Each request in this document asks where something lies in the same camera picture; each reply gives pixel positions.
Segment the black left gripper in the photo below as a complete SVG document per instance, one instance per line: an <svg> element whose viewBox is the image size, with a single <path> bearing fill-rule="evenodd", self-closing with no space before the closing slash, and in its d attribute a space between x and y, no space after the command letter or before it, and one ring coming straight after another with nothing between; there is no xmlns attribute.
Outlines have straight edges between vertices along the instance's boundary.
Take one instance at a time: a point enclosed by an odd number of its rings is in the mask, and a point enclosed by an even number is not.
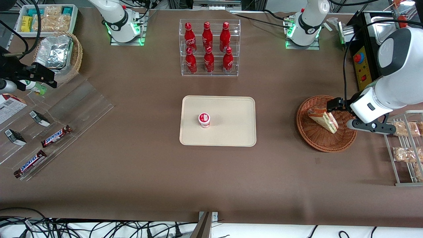
<svg viewBox="0 0 423 238"><path fill-rule="evenodd" d="M332 99L327 102L327 112L333 112L333 111L347 111L350 113L353 117L356 117L355 112L351 108L351 104L354 102L353 99L346 99L343 98L337 98Z"/></svg>

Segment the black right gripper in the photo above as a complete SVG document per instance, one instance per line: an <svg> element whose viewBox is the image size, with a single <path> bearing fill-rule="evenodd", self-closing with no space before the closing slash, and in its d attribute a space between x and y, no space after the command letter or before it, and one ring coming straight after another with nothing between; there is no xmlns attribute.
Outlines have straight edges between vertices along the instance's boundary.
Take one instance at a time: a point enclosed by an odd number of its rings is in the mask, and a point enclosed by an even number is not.
<svg viewBox="0 0 423 238"><path fill-rule="evenodd" d="M1 63L0 67L1 89L14 89L26 91L28 84L32 82L45 83L51 88L57 88L58 83L54 80L55 73L40 63L32 63L31 73L36 76L36 80L31 77L27 66L22 63Z"/></svg>

